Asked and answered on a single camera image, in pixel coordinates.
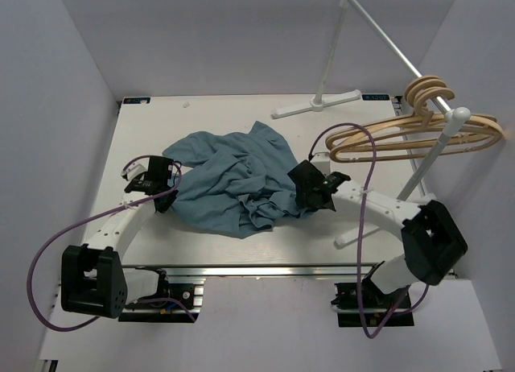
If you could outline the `blue t shirt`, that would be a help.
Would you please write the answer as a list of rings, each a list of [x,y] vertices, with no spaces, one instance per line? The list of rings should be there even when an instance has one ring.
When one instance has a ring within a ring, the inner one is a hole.
[[[188,169],[172,209],[193,229],[247,238],[273,229],[280,219],[309,215],[297,206],[287,175],[298,164],[289,143],[262,122],[247,133],[189,134],[163,156]]]

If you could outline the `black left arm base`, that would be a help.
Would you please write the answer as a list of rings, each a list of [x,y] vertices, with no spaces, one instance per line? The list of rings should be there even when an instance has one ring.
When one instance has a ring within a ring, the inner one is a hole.
[[[164,275],[152,296],[128,304],[119,322],[147,324],[193,324],[204,298],[204,279]]]

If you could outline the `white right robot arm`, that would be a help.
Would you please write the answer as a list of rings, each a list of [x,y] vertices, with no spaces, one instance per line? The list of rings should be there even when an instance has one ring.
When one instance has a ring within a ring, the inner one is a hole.
[[[467,253],[468,244],[446,206],[397,200],[360,186],[340,172],[324,175],[304,160],[288,176],[297,205],[309,211],[330,209],[356,217],[402,242],[403,254],[379,264],[365,276],[365,300],[380,307],[393,292],[418,281],[436,286]]]

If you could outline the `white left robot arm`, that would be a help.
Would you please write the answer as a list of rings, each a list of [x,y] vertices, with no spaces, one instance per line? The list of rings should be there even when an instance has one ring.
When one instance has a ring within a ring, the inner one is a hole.
[[[68,246],[61,259],[61,307],[66,312],[117,318],[127,304],[142,297],[163,306],[170,287],[157,270],[125,269],[122,259],[140,229],[156,213],[167,211],[177,191],[146,200],[143,192],[126,193],[121,209],[81,246]]]

